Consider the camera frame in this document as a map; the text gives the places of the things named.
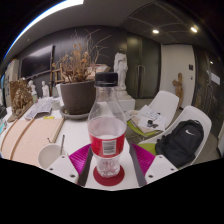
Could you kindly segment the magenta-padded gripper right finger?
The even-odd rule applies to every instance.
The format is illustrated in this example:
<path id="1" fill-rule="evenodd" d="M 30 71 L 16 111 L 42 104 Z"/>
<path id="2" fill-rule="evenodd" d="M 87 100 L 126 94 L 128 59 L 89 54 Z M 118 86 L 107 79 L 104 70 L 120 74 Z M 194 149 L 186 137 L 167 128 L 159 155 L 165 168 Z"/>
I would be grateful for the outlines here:
<path id="1" fill-rule="evenodd" d="M 154 156 L 152 153 L 136 144 L 130 145 L 129 153 L 140 187 L 177 171 L 177 168 L 163 155 Z"/>

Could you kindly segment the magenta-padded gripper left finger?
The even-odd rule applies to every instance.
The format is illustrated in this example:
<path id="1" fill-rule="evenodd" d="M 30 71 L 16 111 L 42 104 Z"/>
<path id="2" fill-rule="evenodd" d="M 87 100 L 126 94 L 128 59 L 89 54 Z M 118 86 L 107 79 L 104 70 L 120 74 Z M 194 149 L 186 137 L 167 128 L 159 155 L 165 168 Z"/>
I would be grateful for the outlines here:
<path id="1" fill-rule="evenodd" d="M 91 146 L 87 144 L 71 155 L 60 155 L 47 168 L 47 171 L 74 184 L 84 186 L 87 182 L 92 156 Z"/>

